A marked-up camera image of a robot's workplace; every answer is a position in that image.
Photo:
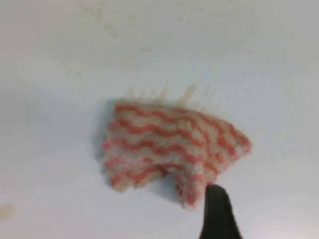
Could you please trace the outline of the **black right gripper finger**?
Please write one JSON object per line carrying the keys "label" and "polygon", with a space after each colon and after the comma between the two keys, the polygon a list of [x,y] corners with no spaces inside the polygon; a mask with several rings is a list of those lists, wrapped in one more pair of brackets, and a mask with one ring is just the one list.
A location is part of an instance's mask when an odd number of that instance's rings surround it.
{"label": "black right gripper finger", "polygon": [[205,192],[203,227],[200,239],[242,239],[230,198],[219,185],[208,185]]}

